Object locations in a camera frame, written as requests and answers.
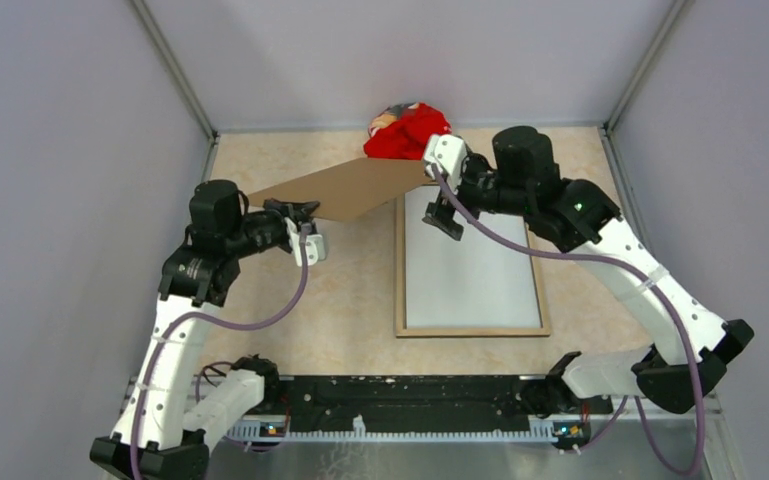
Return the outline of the brown backing board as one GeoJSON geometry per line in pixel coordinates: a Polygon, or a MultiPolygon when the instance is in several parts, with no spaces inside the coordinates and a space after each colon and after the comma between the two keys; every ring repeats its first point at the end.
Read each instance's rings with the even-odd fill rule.
{"type": "Polygon", "coordinates": [[[315,217],[350,222],[428,182],[417,160],[362,157],[250,193],[248,198],[258,207],[269,199],[318,201],[315,217]]]}

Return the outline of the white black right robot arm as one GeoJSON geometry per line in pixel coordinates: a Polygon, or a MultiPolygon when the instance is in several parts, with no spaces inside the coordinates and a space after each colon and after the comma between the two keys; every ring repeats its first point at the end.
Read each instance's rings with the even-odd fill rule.
{"type": "Polygon", "coordinates": [[[549,257],[585,268],[647,331],[651,344],[603,354],[566,354],[551,369],[549,404],[572,412],[596,396],[645,398],[661,409],[693,409],[724,377],[754,336],[742,319],[703,306],[646,249],[618,205],[595,183],[560,173],[551,139],[514,126],[492,140],[493,154],[460,137],[430,136],[421,160],[439,186],[423,220],[452,239],[484,213],[521,219],[549,242],[549,257]]]}

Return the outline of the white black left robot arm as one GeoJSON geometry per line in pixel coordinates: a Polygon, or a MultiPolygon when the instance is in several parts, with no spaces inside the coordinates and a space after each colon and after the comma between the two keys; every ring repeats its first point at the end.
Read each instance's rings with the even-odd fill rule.
{"type": "Polygon", "coordinates": [[[257,211],[230,180],[195,187],[190,222],[161,269],[151,339],[127,405],[106,436],[93,441],[90,460],[116,479],[202,479],[216,445],[247,412],[279,404],[277,368],[257,355],[232,363],[205,397],[188,404],[195,368],[212,327],[251,332],[285,318],[299,303],[311,266],[327,247],[318,233],[315,200],[269,198],[257,211]],[[280,249],[301,270],[294,295],[277,313],[253,323],[222,320],[242,259],[280,249]]]}

